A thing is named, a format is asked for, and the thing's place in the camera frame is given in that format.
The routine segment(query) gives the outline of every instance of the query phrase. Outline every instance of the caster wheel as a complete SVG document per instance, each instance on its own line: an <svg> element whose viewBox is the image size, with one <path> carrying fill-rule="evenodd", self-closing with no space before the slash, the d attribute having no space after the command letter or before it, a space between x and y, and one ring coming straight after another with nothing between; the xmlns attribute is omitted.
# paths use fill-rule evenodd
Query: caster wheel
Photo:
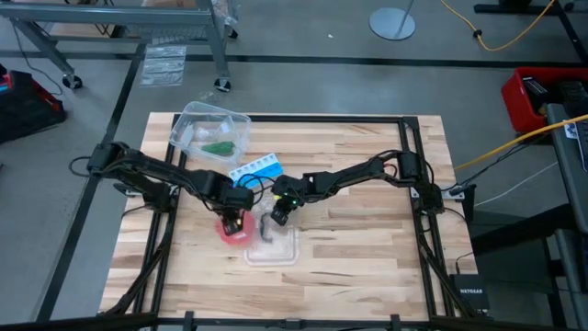
<svg viewBox="0 0 588 331"><path fill-rule="evenodd" d="M73 77L73 86L71 86L69 79L67 79L67 77L64 77L62 79L62 84L63 86L70 88L72 90L81 88L82 86L84 86L84 83L82 83L82 79L78 76L74 76Z"/></svg>
<svg viewBox="0 0 588 331"><path fill-rule="evenodd" d="M232 30L231 33L229 33L229 38L237 39L237 37L239 37L239 33L237 33L237 31Z"/></svg>
<svg viewBox="0 0 588 331"><path fill-rule="evenodd" d="M571 12L573 10L573 3L567 3L563 6L563 10L567 12Z"/></svg>
<svg viewBox="0 0 588 331"><path fill-rule="evenodd" d="M229 82L226 79L223 79L223 82L221 84L221 79L217 78L217 80L214 81L214 87L216 87L216 89L218 89L221 92L229 92L231 91L231 82Z"/></svg>

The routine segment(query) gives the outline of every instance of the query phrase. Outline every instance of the white cable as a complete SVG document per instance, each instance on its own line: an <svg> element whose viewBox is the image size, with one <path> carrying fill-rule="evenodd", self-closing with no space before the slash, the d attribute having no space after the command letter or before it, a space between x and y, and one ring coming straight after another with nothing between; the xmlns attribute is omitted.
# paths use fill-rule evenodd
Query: white cable
<svg viewBox="0 0 588 331"><path fill-rule="evenodd" d="M492 201L494 201L494 200L497 200L497 199L500 199L500 198L502 198L503 196L507 195L508 193L510 193L510 192L512 192L512 191L514 191L516 188L518 188L518 187L520 187L521 185L525 184L527 181L529 181L529 180L531 180L531 179L533 179L533 178L535 178L535 177L537 177L537 176L539 176L539 175L543 174L544 172L546 172L547 170L549 170L551 167L555 166L557 163L558 163L558 162L556 161L556 162L554 162L553 164L551 164L551 165L548 165L548 166L544 167L543 169L539 170L539 171L538 171L536 174L534 174L534 175L532 175L532 176L530 176L530 177L527 177L527 178L525 178L525 179L524 179L523 181L521 181L520 183L518 183L518 184L514 185L513 187L509 188L509 189L508 189L506 192L504 192L504 193L502 193L502 194L500 194L500 195L497 195L497 196L496 196L496 197L494 197L494 198L490 198L490 199L488 199L488 200L485 200L485 201L482 201L482 202L476 203L476 204L474 205L474 207L478 207L478 206L481 206L481 205L483 205L483 204L486 204L486 203L488 203L488 202L492 202Z"/></svg>

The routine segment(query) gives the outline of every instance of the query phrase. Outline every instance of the wood grain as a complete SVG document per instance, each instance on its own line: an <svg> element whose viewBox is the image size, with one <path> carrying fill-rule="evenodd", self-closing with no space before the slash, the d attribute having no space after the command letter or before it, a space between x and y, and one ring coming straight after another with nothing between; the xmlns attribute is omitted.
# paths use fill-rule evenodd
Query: wood grain
<svg viewBox="0 0 588 331"><path fill-rule="evenodd" d="M144 153L164 159L172 118L170 113L151 114L141 146ZM422 116L419 121L436 182L452 184L455 177L441 118ZM393 148L400 149L393 124L254 122L243 162L276 153L287 174L300 176L337 171ZM226 172L191 159L187 168ZM141 204L130 199L127 209ZM462 211L455 202L447 206ZM182 317L185 311L195 311L205 318L428 318L406 188L369 181L305 206L300 210L300 259L294 266L248 266L241 250L226 246L216 235L215 220L202 203L183 192L161 316ZM454 213L438 215L438 220L451 271L456 258L471 251L468 228ZM150 222L149 211L131 213L122 221L101 309L114 304L139 273ZM477 272L472 256L459 263L462 272ZM437 311L442 313L440 287L433 278ZM153 280L146 307L152 297Z"/></svg>

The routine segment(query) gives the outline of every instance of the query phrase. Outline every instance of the green object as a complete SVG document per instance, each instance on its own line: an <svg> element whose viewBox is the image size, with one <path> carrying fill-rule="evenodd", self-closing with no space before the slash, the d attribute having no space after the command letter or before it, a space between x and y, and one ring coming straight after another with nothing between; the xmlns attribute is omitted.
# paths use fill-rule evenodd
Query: green object
<svg viewBox="0 0 588 331"><path fill-rule="evenodd" d="M233 153L233 149L235 148L235 144L232 142L220 142L220 143L210 143L208 145L202 146L200 148L204 152L220 155L220 156L231 156Z"/></svg>

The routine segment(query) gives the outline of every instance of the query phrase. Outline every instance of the clear plastic container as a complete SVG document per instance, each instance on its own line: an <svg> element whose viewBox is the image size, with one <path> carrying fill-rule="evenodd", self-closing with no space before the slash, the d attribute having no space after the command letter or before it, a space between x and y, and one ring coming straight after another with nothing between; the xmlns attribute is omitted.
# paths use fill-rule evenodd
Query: clear plastic container
<svg viewBox="0 0 588 331"><path fill-rule="evenodd" d="M237 166L249 144L250 125L248 116L194 101L182 111L170 143L189 157Z"/></svg>
<svg viewBox="0 0 588 331"><path fill-rule="evenodd" d="M251 211L255 218L254 239L243 252L245 262L250 266L291 266L300 256L298 214L294 211L290 214L288 225L280 226L269 216L274 203L272 195L265 194Z"/></svg>

